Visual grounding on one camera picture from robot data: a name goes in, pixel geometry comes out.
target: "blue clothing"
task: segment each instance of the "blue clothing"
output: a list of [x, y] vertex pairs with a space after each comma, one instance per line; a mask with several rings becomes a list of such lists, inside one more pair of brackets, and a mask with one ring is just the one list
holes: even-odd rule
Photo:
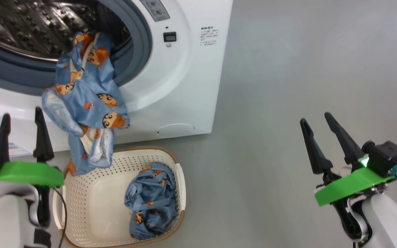
[[74, 176], [109, 167], [112, 129], [129, 127], [125, 102], [113, 81], [112, 46], [103, 33], [76, 33], [72, 51], [56, 64], [54, 86], [42, 94], [43, 110], [68, 133]]
[[139, 240], [164, 233], [177, 217], [175, 181], [172, 171], [154, 162], [135, 177], [125, 193], [125, 205], [133, 211], [130, 233]]

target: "blue and white sticker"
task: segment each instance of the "blue and white sticker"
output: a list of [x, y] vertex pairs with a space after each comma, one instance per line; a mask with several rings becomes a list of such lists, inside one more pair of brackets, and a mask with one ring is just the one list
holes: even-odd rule
[[19, 156], [26, 156], [31, 155], [30, 152], [20, 148], [16, 144], [10, 142], [8, 143], [8, 156], [9, 157], [19, 157]]

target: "washing machine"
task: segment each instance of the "washing machine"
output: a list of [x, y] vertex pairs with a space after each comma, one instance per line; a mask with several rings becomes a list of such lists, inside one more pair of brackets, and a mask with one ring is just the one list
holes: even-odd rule
[[[0, 0], [0, 121], [11, 115], [10, 155], [36, 145], [34, 109], [76, 31], [115, 43], [115, 82], [131, 127], [116, 143], [210, 133], [232, 0]], [[68, 135], [47, 118], [54, 151]]]

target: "black cable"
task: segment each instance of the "black cable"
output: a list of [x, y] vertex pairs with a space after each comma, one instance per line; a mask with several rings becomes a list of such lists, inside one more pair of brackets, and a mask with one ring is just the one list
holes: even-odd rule
[[61, 241], [59, 242], [59, 246], [58, 248], [61, 248], [62, 246], [62, 241], [63, 241], [63, 237], [65, 236], [65, 230], [67, 229], [67, 205], [65, 204], [65, 199], [63, 198], [62, 194], [59, 193], [59, 191], [57, 189], [55, 189], [56, 193], [58, 193], [58, 195], [61, 197], [62, 199], [62, 204], [63, 204], [63, 209], [65, 212], [65, 223], [63, 225], [63, 230], [62, 230], [62, 236], [61, 236]]

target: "perforated basket side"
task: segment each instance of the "perforated basket side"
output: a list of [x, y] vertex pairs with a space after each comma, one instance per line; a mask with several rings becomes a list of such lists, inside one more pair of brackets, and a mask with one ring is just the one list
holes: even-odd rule
[[[130, 151], [136, 151], [137, 153], [126, 153]], [[139, 247], [167, 239], [175, 233], [178, 228], [180, 228], [184, 217], [184, 210], [186, 208], [186, 189], [183, 171], [180, 164], [178, 164], [175, 155], [163, 147], [139, 146], [116, 150], [113, 154], [113, 159], [115, 162], [113, 162], [113, 165], [110, 168], [96, 169], [84, 176], [72, 177], [70, 175], [67, 177], [67, 171], [64, 172], [66, 175], [66, 203], [68, 208], [68, 226], [65, 241], [69, 247]], [[94, 185], [97, 180], [105, 179], [104, 177], [111, 176], [115, 173], [138, 173], [138, 171], [146, 168], [151, 162], [155, 161], [162, 162], [167, 165], [173, 171], [176, 182], [176, 209], [178, 217], [173, 220], [172, 224], [167, 228], [167, 231], [156, 238], [144, 241], [136, 240], [129, 236], [124, 237], [123, 240], [120, 241], [105, 241], [93, 238], [90, 233], [90, 206], [87, 201], [90, 187]]]

